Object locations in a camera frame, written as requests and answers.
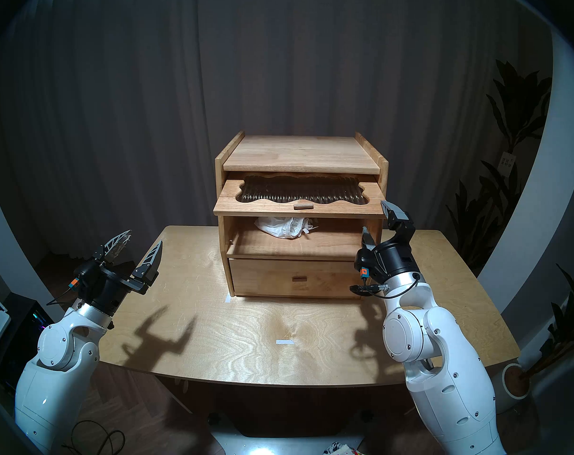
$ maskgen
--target wooden cabinet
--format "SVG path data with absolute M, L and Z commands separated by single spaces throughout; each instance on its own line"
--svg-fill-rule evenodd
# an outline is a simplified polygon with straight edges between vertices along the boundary
M 359 282 L 353 261 L 364 226 L 380 241 L 388 180 L 388 162 L 362 135 L 240 132 L 215 158 L 215 179 L 213 213 L 231 296 L 358 298 L 348 289 Z M 244 194 L 253 182 L 264 187 L 257 197 Z M 275 238 L 254 225 L 256 217 L 307 217 L 318 227 Z

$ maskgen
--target white cloth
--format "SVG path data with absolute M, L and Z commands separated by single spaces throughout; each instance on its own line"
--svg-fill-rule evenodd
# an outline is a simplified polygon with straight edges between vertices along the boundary
M 255 226 L 276 238 L 299 238 L 302 233 L 309 233 L 316 228 L 309 218 L 293 217 L 258 217 Z

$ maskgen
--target wooden table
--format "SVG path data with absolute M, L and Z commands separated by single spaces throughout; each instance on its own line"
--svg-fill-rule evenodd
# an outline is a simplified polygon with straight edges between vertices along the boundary
M 392 234 L 384 230 L 383 239 Z M 380 299 L 229 300 L 216 227 L 168 226 L 158 239 L 159 276 L 146 295 L 123 301 L 115 329 L 100 341 L 103 361 L 207 382 L 348 387 L 405 381 L 402 364 L 384 348 Z M 483 364 L 518 357 L 496 307 L 443 234 L 417 231 L 411 247 L 437 303 L 454 314 Z

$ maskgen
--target white pot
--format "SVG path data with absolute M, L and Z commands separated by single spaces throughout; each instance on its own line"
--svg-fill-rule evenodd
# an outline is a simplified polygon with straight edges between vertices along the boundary
M 506 387 L 506 381 L 504 376 L 506 375 L 506 370 L 510 367 L 516 366 L 520 368 L 518 363 L 509 363 L 505 366 L 500 372 L 493 375 L 491 378 L 491 383 L 493 383 L 493 389 L 496 392 L 496 413 L 501 414 L 505 411 L 508 411 L 512 408 L 515 404 L 519 403 L 521 400 L 525 399 L 529 394 L 529 390 L 527 389 L 527 393 L 522 396 L 515 396 L 508 391 Z

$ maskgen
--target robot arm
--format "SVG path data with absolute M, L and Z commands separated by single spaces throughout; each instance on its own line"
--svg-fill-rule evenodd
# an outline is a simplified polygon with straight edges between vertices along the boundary
M 448 454 L 505 454 L 496 427 L 495 393 L 479 355 L 461 333 L 453 315 L 436 304 L 432 289 L 411 254 L 413 222 L 397 206 L 383 201 L 395 235 L 375 245 L 363 229 L 355 269 L 362 296 L 383 292 L 386 351 L 403 362 L 407 388 L 422 421 Z M 366 277 L 377 285 L 367 285 Z M 434 368 L 431 357 L 443 357 Z
M 15 422 L 44 453 L 54 453 L 74 426 L 99 362 L 99 340 L 126 294 L 145 294 L 158 276 L 163 242 L 131 277 L 108 268 L 129 240 L 129 231 L 101 245 L 75 270 L 78 299 L 64 317 L 46 327 L 38 353 L 26 363 L 15 391 Z

